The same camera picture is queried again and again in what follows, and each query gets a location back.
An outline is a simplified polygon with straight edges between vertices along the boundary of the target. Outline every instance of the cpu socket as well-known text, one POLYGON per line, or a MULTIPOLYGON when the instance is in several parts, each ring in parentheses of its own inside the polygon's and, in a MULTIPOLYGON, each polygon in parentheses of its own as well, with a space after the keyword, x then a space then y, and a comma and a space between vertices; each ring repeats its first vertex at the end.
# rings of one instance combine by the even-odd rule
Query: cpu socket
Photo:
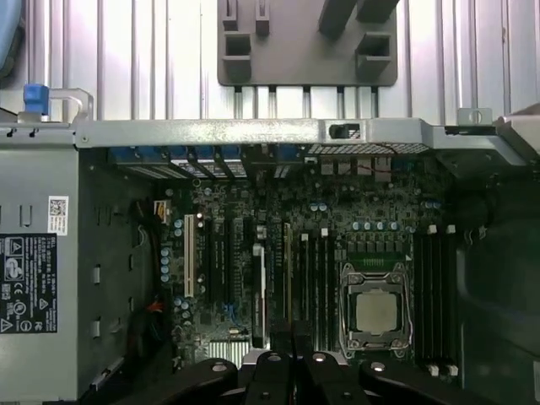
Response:
POLYGON ((340 343, 345 351, 399 350, 412 340, 408 277, 402 263, 389 273, 343 266, 340 343))

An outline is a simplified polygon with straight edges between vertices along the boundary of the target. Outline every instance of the ribbed metal panel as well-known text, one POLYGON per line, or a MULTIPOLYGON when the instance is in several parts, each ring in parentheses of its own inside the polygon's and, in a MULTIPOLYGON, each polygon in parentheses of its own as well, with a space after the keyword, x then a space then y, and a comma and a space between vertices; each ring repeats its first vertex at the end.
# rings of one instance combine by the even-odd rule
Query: ribbed metal panel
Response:
POLYGON ((208 357, 218 357, 234 363, 236 367, 242 366, 242 359, 250 351, 249 342, 210 342, 208 345, 208 357))
MULTIPOLYGON (((97 119, 418 116, 456 123, 540 100, 538 0, 401 0, 399 78, 391 88, 234 89, 217 81, 216 0, 28 1, 18 77, 0 106, 22 108, 26 81, 80 87, 97 119)), ((73 117, 54 105, 52 118, 73 117)))

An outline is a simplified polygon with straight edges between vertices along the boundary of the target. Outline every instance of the power supply label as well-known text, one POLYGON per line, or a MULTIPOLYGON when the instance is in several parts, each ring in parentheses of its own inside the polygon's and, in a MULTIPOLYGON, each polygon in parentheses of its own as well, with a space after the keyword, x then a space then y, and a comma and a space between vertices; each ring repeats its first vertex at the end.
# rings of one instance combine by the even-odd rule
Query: power supply label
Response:
POLYGON ((57 235, 0 234, 0 334, 57 332, 57 235))

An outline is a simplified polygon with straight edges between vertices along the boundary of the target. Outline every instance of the motherboard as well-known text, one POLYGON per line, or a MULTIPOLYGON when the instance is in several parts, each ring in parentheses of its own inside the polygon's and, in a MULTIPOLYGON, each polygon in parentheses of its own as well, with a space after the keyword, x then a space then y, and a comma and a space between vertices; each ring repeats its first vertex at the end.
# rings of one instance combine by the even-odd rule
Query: motherboard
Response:
POLYGON ((277 320, 308 321, 314 349, 350 362, 415 361, 417 347, 445 357, 444 338, 437 345, 424 331, 435 312, 446 316, 432 285, 443 296, 444 276, 425 272, 429 252, 445 247, 425 238, 455 233, 445 220, 450 175, 431 158, 375 158, 281 177, 260 170, 160 188, 175 366, 208 357, 240 365, 250 348, 271 347, 277 320))

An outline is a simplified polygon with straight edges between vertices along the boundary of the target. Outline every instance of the barcode label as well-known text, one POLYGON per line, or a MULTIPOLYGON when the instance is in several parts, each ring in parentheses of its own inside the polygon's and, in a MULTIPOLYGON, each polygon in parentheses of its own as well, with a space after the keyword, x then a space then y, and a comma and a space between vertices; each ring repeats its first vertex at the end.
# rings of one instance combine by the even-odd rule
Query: barcode label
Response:
POLYGON ((68 196, 49 196, 47 232, 66 236, 68 234, 68 196))

